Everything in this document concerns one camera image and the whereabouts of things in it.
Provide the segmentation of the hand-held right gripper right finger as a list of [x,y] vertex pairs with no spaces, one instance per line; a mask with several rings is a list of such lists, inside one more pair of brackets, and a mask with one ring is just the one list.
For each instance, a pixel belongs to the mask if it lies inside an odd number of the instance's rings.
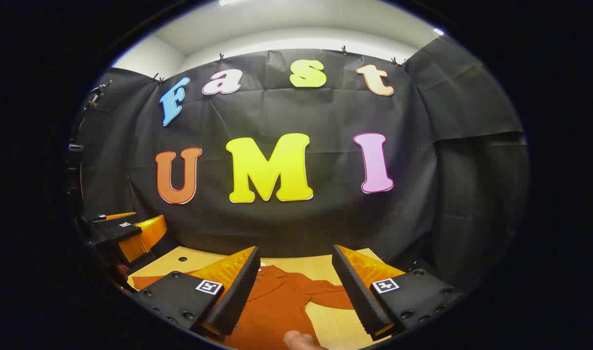
[[403,272],[341,245],[332,248],[332,265],[372,340],[420,327],[463,296],[423,268]]

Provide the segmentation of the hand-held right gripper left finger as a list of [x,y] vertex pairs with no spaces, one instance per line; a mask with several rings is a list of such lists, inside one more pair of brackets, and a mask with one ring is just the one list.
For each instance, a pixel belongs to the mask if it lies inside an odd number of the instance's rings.
[[260,268],[256,246],[205,268],[160,277],[133,277],[135,297],[175,326],[223,340],[232,334]]

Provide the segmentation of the orange knit cardigan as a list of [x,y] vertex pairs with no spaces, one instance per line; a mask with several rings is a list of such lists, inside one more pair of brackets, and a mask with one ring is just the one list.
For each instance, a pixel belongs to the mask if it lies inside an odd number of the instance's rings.
[[309,334],[313,343],[320,345],[305,311],[309,303],[339,310],[354,308],[341,285],[285,272],[274,265],[261,266],[232,334],[222,340],[210,332],[203,336],[237,350],[288,350],[284,336],[297,331]]

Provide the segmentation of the black equipment stand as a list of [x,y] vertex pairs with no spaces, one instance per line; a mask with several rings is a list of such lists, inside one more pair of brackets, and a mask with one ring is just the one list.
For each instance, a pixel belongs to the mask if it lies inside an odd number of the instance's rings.
[[87,113],[91,108],[96,108],[98,101],[105,95],[108,87],[111,86],[112,81],[106,84],[100,84],[99,86],[92,89],[90,99],[80,108],[80,111],[76,115],[72,122],[72,128],[70,132],[70,139],[67,148],[67,192],[69,197],[76,200],[80,206],[83,204],[83,189],[81,182],[81,164],[83,162],[84,148],[77,142],[80,129],[87,117]]

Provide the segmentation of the black backdrop cloth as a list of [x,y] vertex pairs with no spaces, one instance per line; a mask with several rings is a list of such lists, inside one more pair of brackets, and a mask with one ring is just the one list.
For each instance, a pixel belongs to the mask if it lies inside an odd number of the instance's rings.
[[[78,136],[91,213],[164,215],[170,239],[263,257],[369,248],[401,269],[434,269],[460,288],[483,279],[516,235],[528,152],[516,110],[479,58],[436,38],[401,66],[301,49],[228,57],[165,83],[109,69]],[[309,137],[313,197],[229,199],[233,155],[250,138],[269,159]]]

